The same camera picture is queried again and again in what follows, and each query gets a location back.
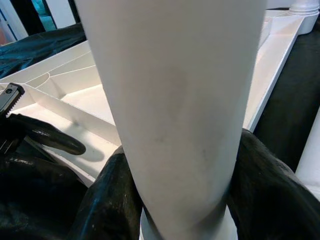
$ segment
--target black glove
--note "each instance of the black glove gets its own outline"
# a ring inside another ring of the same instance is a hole
[[[138,240],[142,201],[119,147],[85,194],[68,240]]]
[[[2,119],[0,131],[0,239],[66,239],[87,188],[68,167],[13,150],[25,136],[74,155],[85,146],[20,114]]]
[[[239,240],[318,240],[320,203],[243,130],[227,200]]]

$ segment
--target dark floor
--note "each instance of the dark floor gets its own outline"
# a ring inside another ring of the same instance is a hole
[[[320,106],[320,18],[298,36],[254,134],[296,170]]]

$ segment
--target black rubber glove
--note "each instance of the black rubber glove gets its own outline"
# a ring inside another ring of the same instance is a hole
[[[243,129],[227,200],[239,240],[318,240],[320,203]]]
[[[122,147],[85,194],[68,240],[138,240],[142,201]]]
[[[28,136],[80,155],[78,140],[52,125],[11,114],[0,124],[0,239],[64,240],[87,188],[66,166],[12,151]]]

